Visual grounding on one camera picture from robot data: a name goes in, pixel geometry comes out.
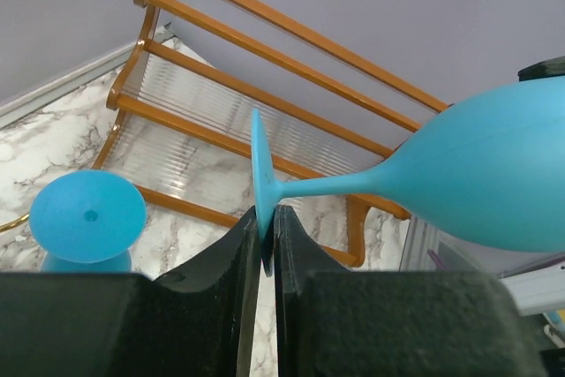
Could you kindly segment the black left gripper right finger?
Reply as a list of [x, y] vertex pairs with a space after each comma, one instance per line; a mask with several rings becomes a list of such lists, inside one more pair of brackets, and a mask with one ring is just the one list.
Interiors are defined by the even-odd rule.
[[509, 291], [480, 272], [351, 271], [276, 209], [282, 376], [542, 376]]

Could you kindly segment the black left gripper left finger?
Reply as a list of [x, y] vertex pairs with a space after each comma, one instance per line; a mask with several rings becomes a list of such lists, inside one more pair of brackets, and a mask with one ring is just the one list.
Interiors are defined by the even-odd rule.
[[150, 279], [4, 273], [4, 376], [246, 376], [260, 279], [256, 216]]

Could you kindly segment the blue plastic goblet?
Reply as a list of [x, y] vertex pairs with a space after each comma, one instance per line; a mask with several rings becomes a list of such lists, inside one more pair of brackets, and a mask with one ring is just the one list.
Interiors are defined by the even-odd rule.
[[564, 79], [521, 81], [460, 102], [369, 170], [283, 182], [252, 113], [252, 176], [263, 266], [273, 271], [276, 205], [374, 194], [465, 241], [527, 253], [564, 248]]
[[29, 216], [50, 273], [129, 273], [129, 249], [142, 234], [147, 206], [123, 177], [103, 170], [74, 171], [45, 186]]

